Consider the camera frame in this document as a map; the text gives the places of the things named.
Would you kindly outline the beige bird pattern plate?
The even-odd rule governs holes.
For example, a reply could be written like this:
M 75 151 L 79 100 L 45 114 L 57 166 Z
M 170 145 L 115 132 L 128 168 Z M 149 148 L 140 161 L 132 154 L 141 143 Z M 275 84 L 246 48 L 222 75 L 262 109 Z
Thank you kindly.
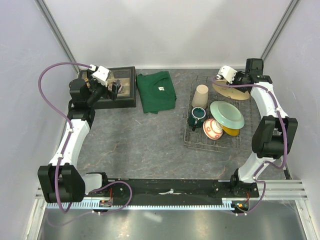
M 236 88 L 226 87 L 226 80 L 216 80 L 215 82 L 218 84 L 213 83 L 213 89 L 224 97 L 239 101 L 248 100 L 250 98 L 248 91 L 242 92 Z

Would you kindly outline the light green flower plate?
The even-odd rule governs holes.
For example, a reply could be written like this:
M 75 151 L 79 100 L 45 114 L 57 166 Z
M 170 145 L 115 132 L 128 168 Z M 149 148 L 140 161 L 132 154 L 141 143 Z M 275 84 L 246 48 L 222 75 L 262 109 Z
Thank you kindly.
M 210 112 L 213 118 L 224 127 L 238 130 L 245 125 L 243 114 L 237 107 L 226 101 L 213 101 L 210 104 Z

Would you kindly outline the yellow small plate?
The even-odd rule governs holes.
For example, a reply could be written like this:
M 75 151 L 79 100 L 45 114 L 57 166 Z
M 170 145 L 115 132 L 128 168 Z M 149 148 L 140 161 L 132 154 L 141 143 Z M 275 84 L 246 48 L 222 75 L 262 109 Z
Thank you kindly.
M 233 128 L 226 127 L 224 125 L 222 126 L 222 129 L 226 134 L 228 134 L 232 137 L 236 137 L 240 133 L 240 129 L 233 129 Z

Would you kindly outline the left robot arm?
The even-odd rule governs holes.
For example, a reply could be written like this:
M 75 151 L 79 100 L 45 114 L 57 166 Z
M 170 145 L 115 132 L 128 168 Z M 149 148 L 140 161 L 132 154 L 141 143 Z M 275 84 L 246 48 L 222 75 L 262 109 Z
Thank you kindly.
M 91 66 L 87 74 L 87 80 L 76 78 L 69 83 L 71 99 L 62 143 L 49 164 L 40 166 L 37 172 L 47 203 L 74 203 L 83 200 L 86 184 L 76 165 L 95 118 L 94 105 L 101 98 L 114 101 L 121 88 L 121 82 L 110 80 L 112 71 L 103 66 Z

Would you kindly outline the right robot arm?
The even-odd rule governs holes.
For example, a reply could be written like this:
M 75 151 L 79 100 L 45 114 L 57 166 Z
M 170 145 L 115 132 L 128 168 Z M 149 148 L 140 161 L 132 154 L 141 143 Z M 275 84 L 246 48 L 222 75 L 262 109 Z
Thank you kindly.
M 296 118 L 289 117 L 274 93 L 273 82 L 263 74 L 264 61 L 248 58 L 245 70 L 235 74 L 228 86 L 248 91 L 258 107 L 261 120 L 251 140 L 252 153 L 230 178 L 229 191 L 235 197 L 257 197 L 258 176 L 268 166 L 283 169 L 287 163 L 298 128 Z

